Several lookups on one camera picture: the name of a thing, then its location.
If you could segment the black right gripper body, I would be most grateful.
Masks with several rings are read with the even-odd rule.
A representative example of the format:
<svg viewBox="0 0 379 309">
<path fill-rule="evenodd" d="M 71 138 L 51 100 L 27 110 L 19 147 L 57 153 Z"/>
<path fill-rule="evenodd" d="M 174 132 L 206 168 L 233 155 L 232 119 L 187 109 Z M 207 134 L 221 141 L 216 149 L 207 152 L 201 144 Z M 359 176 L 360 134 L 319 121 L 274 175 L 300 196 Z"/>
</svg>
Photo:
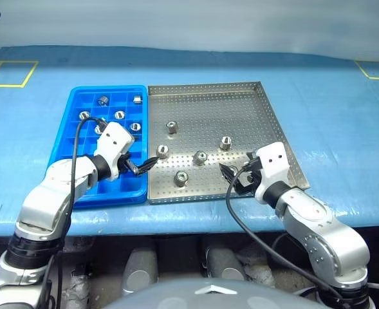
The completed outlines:
<svg viewBox="0 0 379 309">
<path fill-rule="evenodd" d="M 243 168 L 245 172 L 248 173 L 246 179 L 250 184 L 241 189 L 240 195 L 245 195 L 247 193 L 254 195 L 262 181 L 261 169 L 263 166 L 261 159 L 256 154 L 253 154 L 253 152 L 247 152 L 246 155 L 248 161 L 244 164 Z"/>
</svg>

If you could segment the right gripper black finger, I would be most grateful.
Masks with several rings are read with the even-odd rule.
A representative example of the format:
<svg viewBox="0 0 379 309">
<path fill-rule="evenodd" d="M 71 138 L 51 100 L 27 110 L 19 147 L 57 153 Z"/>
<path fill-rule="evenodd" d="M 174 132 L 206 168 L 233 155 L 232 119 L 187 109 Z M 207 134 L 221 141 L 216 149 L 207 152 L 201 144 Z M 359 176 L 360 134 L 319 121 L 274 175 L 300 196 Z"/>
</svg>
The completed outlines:
<svg viewBox="0 0 379 309">
<path fill-rule="evenodd" d="M 234 188 L 235 192 L 240 196 L 246 195 L 250 192 L 250 186 L 249 185 L 243 185 L 240 180 L 236 180 L 234 182 L 233 188 Z"/>
<path fill-rule="evenodd" d="M 238 169 L 234 165 L 219 164 L 219 168 L 220 168 L 223 178 L 228 183 L 231 183 L 232 180 L 235 180 L 235 181 L 238 180 L 238 178 L 236 177 L 236 174 L 238 173 Z"/>
</svg>

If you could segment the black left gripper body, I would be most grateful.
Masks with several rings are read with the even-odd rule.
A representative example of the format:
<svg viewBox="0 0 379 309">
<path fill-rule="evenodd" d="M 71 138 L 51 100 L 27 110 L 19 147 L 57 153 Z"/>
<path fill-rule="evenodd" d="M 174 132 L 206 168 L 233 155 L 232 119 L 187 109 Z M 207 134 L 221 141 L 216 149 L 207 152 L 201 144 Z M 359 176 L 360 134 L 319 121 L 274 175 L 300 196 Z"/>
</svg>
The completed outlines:
<svg viewBox="0 0 379 309">
<path fill-rule="evenodd" d="M 140 175 L 142 172 L 140 168 L 135 165 L 131 160 L 131 153 L 126 153 L 118 159 L 118 171 L 120 174 L 131 171 L 134 175 Z"/>
</svg>

